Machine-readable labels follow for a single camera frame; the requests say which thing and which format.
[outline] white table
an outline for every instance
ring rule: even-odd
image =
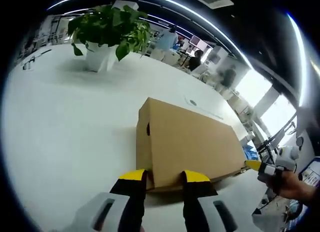
[[[130,53],[108,73],[86,72],[85,57],[74,56],[69,44],[29,58],[48,49],[34,70],[18,65],[10,73],[1,118],[13,188],[44,231],[70,224],[79,207],[135,169],[138,110],[148,96],[221,120],[239,139],[247,134],[217,92],[164,63]],[[266,189],[256,177],[248,171],[226,180],[230,185],[219,193],[252,213]],[[147,208],[145,230],[185,231],[182,207]]]

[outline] window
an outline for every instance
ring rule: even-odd
[[[295,112],[296,109],[288,99],[280,95],[274,104],[261,116],[261,119],[270,133],[275,135],[294,116]]]
[[[271,87],[271,82],[262,75],[255,70],[249,70],[235,90],[251,107],[254,107]]]
[[[201,58],[201,63],[205,62],[205,60],[208,58],[208,56],[209,56],[210,52],[212,52],[212,50],[213,49],[211,47],[208,48],[208,50],[205,52],[205,54]]]
[[[292,120],[295,124],[295,126],[297,127],[297,117],[295,117],[293,120]],[[294,131],[294,128],[291,127],[290,129],[288,129],[283,137],[283,139],[279,142],[279,146],[284,146],[293,136],[295,137],[296,136],[296,132],[292,133]]]

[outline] potted plant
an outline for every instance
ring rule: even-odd
[[[87,49],[89,70],[98,71],[102,62],[109,70],[116,57],[121,61],[131,51],[138,52],[146,48],[150,25],[140,17],[147,16],[127,5],[123,10],[111,5],[95,7],[93,12],[76,17],[68,24],[68,35],[73,35],[74,54],[83,55],[75,44],[76,38]]]

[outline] human hand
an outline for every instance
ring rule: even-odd
[[[271,178],[266,185],[274,189],[274,180]],[[300,181],[298,176],[292,171],[283,171],[282,185],[280,185],[279,195],[283,198],[294,199],[307,204],[314,196],[316,188]]]

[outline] white flower pot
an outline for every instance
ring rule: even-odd
[[[97,43],[88,42],[86,51],[86,65],[89,71],[103,72],[109,71],[117,60],[116,46],[108,47],[104,44],[98,46]]]

